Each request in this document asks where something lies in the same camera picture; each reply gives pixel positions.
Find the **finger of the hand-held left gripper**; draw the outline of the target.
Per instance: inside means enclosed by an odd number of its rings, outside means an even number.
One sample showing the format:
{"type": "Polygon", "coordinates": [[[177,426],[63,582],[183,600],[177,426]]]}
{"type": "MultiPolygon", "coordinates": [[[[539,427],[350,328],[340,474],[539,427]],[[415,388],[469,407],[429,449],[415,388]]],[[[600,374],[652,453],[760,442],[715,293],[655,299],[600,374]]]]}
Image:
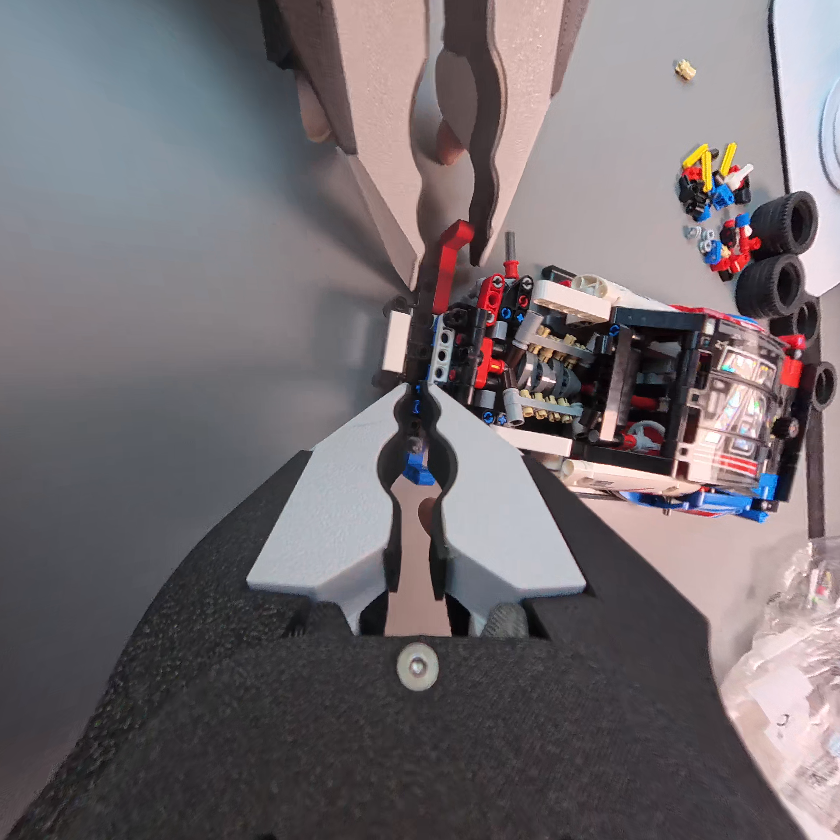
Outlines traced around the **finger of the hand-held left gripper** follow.
{"type": "Polygon", "coordinates": [[[333,8],[354,136],[346,159],[386,254],[414,290],[425,245],[412,122],[429,53],[428,2],[340,1],[333,8]]]}
{"type": "Polygon", "coordinates": [[[559,89],[568,4],[446,1],[439,54],[439,161],[467,152],[474,172],[473,266],[496,243],[559,89]]]}

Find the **person's left hand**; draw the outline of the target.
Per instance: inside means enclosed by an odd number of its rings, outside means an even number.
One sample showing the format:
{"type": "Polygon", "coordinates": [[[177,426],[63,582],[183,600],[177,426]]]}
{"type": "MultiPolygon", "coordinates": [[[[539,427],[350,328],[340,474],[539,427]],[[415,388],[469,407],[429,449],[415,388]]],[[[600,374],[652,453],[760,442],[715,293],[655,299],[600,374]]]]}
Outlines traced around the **person's left hand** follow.
{"type": "MultiPolygon", "coordinates": [[[[333,132],[322,105],[309,79],[300,70],[294,70],[301,122],[307,138],[314,143],[323,143],[333,137],[333,132]]],[[[434,138],[421,141],[423,152],[438,165],[454,165],[466,152],[466,147],[446,119],[441,119],[434,138]]]]}

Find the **white monitor base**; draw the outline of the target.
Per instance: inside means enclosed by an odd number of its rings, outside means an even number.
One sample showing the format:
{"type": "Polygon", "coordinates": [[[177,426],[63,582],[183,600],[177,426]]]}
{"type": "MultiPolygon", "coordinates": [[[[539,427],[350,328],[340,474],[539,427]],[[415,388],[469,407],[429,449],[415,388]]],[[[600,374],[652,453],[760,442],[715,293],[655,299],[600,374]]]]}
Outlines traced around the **white monitor base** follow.
{"type": "Polygon", "coordinates": [[[819,297],[839,281],[839,2],[772,2],[770,34],[788,190],[817,204],[802,259],[806,288],[819,297]]]}

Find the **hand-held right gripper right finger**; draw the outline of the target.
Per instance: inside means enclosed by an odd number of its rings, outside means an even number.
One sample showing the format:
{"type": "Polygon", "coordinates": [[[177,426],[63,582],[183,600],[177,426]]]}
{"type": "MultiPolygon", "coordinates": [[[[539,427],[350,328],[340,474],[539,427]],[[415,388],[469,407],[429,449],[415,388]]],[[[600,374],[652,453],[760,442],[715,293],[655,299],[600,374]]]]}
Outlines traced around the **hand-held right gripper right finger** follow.
{"type": "Polygon", "coordinates": [[[454,634],[479,635],[502,603],[577,595],[586,582],[519,451],[437,385],[425,386],[427,467],[440,487],[429,565],[457,606],[454,634]]]}

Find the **toy brick race car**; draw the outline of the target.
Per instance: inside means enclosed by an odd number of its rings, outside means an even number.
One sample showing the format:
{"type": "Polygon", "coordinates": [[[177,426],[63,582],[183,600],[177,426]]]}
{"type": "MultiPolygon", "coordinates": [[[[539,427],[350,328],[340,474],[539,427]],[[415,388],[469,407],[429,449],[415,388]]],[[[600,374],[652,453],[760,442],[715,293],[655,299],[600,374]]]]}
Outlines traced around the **toy brick race car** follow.
{"type": "MultiPolygon", "coordinates": [[[[556,266],[521,275],[512,233],[504,271],[450,301],[472,238],[453,224],[431,280],[385,306],[375,384],[439,386],[583,497],[754,522],[789,500],[816,413],[802,335],[556,266]]],[[[427,434],[403,474],[434,483],[427,434]]]]}

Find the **black toy tyre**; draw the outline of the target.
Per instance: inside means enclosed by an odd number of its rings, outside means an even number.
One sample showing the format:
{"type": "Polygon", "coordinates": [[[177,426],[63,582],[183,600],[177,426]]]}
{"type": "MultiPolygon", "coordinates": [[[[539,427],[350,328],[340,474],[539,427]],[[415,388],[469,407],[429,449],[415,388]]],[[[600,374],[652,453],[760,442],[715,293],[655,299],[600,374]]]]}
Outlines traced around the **black toy tyre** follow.
{"type": "Polygon", "coordinates": [[[735,292],[738,311],[751,319],[791,315],[805,294],[804,268],[796,255],[751,262],[740,272],[735,292]]]}
{"type": "Polygon", "coordinates": [[[787,316],[770,320],[770,331],[776,337],[800,334],[804,337],[803,349],[809,349],[820,335],[821,309],[819,300],[806,296],[798,309],[787,316]]]}
{"type": "Polygon", "coordinates": [[[751,215],[752,234],[761,242],[752,257],[804,254],[816,239],[818,221],[816,201],[809,192],[788,193],[760,205],[751,215]]]}
{"type": "Polygon", "coordinates": [[[822,414],[832,404],[837,393],[837,370],[832,363],[821,361],[813,366],[812,372],[811,407],[814,412],[822,414]]]}

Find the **grey desk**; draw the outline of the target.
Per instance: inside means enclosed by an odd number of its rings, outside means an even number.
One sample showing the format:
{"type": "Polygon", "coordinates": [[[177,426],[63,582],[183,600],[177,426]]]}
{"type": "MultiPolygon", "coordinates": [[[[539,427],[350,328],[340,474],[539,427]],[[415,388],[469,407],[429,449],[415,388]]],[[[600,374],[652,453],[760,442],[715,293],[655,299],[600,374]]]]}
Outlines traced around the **grey desk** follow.
{"type": "MultiPolygon", "coordinates": [[[[781,189],[767,17],[591,2],[508,216],[523,263],[720,299],[665,167],[729,129],[781,189]]],[[[377,396],[404,286],[259,23],[2,2],[2,837],[193,546],[377,396]]],[[[593,508],[707,615],[722,679],[806,539],[805,487],[764,526],[593,508]]]]}

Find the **pile of clear plastic bags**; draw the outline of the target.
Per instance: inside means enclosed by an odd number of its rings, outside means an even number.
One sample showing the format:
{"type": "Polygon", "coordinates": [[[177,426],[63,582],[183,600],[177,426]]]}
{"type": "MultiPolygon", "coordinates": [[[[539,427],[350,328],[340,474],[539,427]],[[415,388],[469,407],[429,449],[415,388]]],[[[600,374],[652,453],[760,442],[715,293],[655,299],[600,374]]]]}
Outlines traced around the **pile of clear plastic bags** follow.
{"type": "Polygon", "coordinates": [[[751,647],[721,684],[771,788],[808,827],[839,832],[839,538],[797,550],[751,647]]]}

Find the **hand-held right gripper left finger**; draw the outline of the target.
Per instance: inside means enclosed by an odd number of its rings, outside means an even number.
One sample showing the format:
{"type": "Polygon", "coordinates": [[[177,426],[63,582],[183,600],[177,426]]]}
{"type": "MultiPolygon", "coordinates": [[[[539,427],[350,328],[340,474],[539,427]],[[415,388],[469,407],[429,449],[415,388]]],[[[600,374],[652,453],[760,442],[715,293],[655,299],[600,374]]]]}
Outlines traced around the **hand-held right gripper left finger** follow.
{"type": "Polygon", "coordinates": [[[398,430],[399,385],[308,451],[309,459],[247,576],[252,590],[331,602],[351,631],[385,592],[393,502],[377,466],[398,430]]]}

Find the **heap of assorted loose bricks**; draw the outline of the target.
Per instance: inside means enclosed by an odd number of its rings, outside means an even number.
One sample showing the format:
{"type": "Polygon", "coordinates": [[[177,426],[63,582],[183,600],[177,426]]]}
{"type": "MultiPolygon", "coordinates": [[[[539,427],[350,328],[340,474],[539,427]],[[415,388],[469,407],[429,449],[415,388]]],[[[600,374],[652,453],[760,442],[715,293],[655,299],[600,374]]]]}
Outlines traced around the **heap of assorted loose bricks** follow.
{"type": "Polygon", "coordinates": [[[721,280],[734,280],[760,248],[752,219],[744,208],[751,201],[751,164],[735,162],[738,145],[724,151],[704,143],[682,162],[677,197],[689,223],[684,238],[721,280]]]}

